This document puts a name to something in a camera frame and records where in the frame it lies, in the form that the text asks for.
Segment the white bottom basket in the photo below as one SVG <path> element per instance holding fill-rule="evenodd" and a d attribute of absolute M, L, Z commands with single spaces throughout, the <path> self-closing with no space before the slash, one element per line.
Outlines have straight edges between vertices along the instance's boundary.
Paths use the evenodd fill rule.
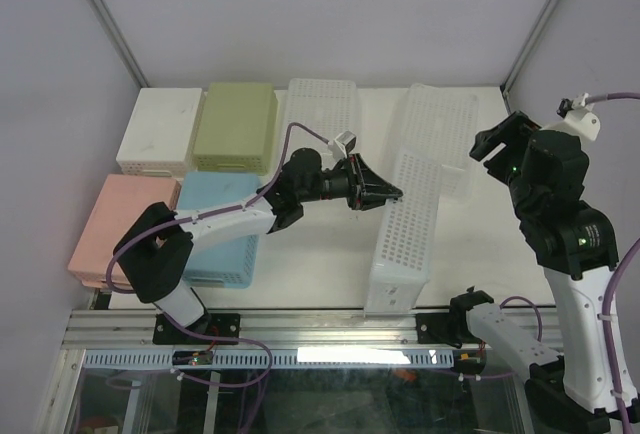
<path fill-rule="evenodd" d="M 382 154 L 391 170 L 399 151 L 409 149 L 442 166 L 441 194 L 459 203 L 472 190 L 469 150 L 476 133 L 479 100 L 473 94 L 415 83 L 396 102 Z"/>

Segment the clear perforated basket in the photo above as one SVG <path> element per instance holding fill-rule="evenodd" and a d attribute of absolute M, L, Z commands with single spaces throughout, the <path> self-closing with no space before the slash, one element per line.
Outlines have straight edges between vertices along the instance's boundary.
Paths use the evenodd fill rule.
<path fill-rule="evenodd" d="M 406 313 L 430 280 L 442 166 L 413 150 L 399 150 L 392 183 L 403 196 L 383 209 L 364 312 Z"/>
<path fill-rule="evenodd" d="M 356 84 L 350 80 L 294 78 L 289 82 L 281 113 L 279 152 L 291 122 L 299 122 L 328 140 L 343 131 L 360 133 L 360 98 Z"/>

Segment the green perforated basket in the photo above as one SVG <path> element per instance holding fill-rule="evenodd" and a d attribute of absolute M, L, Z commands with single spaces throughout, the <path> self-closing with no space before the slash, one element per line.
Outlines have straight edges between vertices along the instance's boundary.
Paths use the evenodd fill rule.
<path fill-rule="evenodd" d="M 266 174 L 277 110 L 278 100 L 270 83 L 212 83 L 193 147 L 196 169 Z"/>

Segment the blue basket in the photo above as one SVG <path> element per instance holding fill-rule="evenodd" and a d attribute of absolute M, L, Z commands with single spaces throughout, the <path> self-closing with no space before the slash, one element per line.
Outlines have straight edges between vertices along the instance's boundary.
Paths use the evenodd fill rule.
<path fill-rule="evenodd" d="M 189 172 L 178 210 L 210 210 L 254 195 L 260 179 L 253 173 Z M 192 286 L 244 289 L 253 280 L 258 236 L 245 236 L 192 254 L 183 277 Z"/>

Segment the white perforated basket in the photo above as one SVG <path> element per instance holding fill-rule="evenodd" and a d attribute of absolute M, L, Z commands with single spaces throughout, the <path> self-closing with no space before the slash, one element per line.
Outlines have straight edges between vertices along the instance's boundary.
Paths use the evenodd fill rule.
<path fill-rule="evenodd" d="M 193 171 L 204 100 L 200 88 L 141 89 L 116 155 L 122 172 L 179 179 Z"/>

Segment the pink perforated basket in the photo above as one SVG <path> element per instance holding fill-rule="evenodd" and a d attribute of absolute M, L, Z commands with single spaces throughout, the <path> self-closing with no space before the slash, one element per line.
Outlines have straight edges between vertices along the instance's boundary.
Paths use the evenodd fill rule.
<path fill-rule="evenodd" d="M 102 288 L 113 249 L 151 204 L 176 206 L 181 186 L 172 178 L 110 174 L 68 264 L 84 286 Z"/>

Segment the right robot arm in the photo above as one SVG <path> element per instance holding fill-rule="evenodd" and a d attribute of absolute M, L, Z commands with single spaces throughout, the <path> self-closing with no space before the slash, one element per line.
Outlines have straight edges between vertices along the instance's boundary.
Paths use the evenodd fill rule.
<path fill-rule="evenodd" d="M 591 113 L 543 127 L 515 112 L 479 132 L 471 157 L 510 194 L 519 228 L 551 289 L 562 336 L 554 350 L 506 318 L 482 291 L 454 297 L 447 344 L 488 344 L 523 382 L 536 416 L 564 433 L 624 432 L 639 422 L 639 393 L 627 370 L 615 305 L 626 260 L 608 217 L 583 200 L 584 141 L 599 127 Z"/>

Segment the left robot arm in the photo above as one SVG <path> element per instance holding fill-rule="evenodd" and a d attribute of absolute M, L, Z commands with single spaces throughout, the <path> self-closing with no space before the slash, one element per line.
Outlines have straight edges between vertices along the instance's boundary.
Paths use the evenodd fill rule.
<path fill-rule="evenodd" d="M 210 327 L 203 302 L 183 278 L 194 255 L 287 229 L 303 217 L 309 202 L 343 199 L 350 209 L 367 211 L 402 196 L 358 153 L 325 169 L 316 150 L 302 148 L 252 197 L 209 211 L 178 212 L 162 202 L 148 206 L 114 247 L 110 264 L 120 267 L 140 302 L 158 308 L 184 340 L 194 343 Z"/>

